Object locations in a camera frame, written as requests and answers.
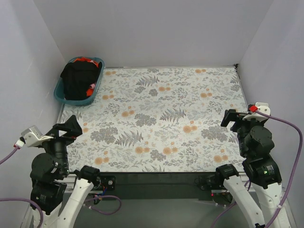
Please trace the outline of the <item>black t shirt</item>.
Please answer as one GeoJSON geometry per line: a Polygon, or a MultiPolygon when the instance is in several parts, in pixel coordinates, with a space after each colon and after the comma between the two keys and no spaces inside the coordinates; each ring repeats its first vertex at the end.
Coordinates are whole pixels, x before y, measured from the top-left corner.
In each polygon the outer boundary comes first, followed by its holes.
{"type": "Polygon", "coordinates": [[[87,91],[99,78],[102,63],[75,61],[68,63],[60,77],[63,82],[63,91],[66,100],[85,100],[87,91]]]}

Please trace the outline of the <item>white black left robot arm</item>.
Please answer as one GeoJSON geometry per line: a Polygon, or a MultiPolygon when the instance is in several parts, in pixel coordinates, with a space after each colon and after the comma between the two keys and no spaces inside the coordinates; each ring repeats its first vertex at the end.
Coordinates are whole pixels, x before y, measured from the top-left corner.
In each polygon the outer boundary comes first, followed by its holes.
{"type": "Polygon", "coordinates": [[[82,133],[76,116],[72,115],[64,123],[53,125],[45,135],[36,126],[24,135],[27,147],[44,149],[32,161],[30,173],[33,215],[42,216],[34,220],[36,228],[72,228],[89,192],[100,187],[100,170],[85,165],[75,172],[73,192],[62,206],[67,188],[63,180],[69,175],[67,147],[82,133]]]}

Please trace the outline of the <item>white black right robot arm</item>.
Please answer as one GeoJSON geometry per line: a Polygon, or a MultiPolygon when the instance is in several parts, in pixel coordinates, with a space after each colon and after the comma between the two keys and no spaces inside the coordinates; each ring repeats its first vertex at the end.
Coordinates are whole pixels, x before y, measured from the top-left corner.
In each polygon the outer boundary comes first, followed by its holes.
{"type": "Polygon", "coordinates": [[[215,184],[230,192],[251,228],[289,228],[286,209],[280,205],[282,178],[270,155],[275,144],[272,133],[264,127],[266,121],[261,115],[229,109],[221,122],[222,127],[234,123],[230,129],[237,133],[239,152],[244,158],[242,165],[259,203],[252,199],[232,164],[216,168],[215,184]]]}

